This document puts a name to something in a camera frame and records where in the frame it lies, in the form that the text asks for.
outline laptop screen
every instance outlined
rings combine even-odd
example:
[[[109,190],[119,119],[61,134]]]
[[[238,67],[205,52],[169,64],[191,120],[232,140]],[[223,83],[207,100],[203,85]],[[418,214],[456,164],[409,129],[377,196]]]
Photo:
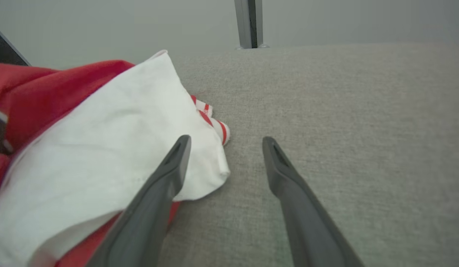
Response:
[[[29,63],[19,54],[9,41],[0,33],[0,63],[29,66]]]

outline gray upholstery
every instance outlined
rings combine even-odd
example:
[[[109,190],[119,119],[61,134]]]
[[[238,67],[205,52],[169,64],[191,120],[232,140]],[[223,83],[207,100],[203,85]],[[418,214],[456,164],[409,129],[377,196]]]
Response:
[[[173,62],[231,128],[232,174],[182,204],[161,266],[292,266],[265,135],[365,265],[459,266],[459,46],[252,49]]]

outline red and white striped cloth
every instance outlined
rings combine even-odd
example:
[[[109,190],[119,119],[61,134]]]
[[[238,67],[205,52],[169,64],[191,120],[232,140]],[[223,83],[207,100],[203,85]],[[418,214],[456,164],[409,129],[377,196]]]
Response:
[[[203,119],[216,130],[216,133],[221,138],[223,145],[227,144],[230,136],[229,127],[221,121],[212,118],[213,107],[211,105],[198,100],[196,96],[191,96],[191,98],[199,110],[201,117],[203,117]]]

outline gray wall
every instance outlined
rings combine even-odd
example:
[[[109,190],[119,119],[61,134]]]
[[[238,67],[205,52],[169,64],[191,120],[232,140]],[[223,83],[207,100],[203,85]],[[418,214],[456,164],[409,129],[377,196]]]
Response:
[[[271,47],[459,42],[459,0],[263,0]]]
[[[52,68],[239,46],[234,0],[0,0],[0,31],[32,65]]]

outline pile of clothes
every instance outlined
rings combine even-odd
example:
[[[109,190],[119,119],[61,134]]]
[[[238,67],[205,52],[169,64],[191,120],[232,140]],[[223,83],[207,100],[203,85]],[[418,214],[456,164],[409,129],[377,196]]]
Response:
[[[167,51],[134,66],[0,64],[0,267],[80,267],[180,135],[192,149],[174,199],[230,171],[227,125],[190,96]]]

